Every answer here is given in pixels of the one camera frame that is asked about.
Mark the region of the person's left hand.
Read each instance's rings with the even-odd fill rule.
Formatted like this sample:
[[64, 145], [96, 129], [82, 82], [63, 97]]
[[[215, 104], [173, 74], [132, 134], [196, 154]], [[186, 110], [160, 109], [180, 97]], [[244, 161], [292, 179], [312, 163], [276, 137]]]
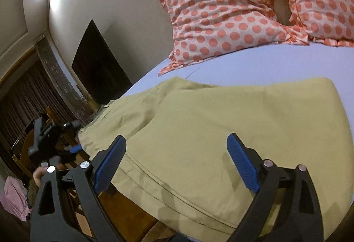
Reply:
[[41, 179], [47, 173], [47, 167], [38, 167], [33, 173], [33, 180], [35, 184], [40, 187]]

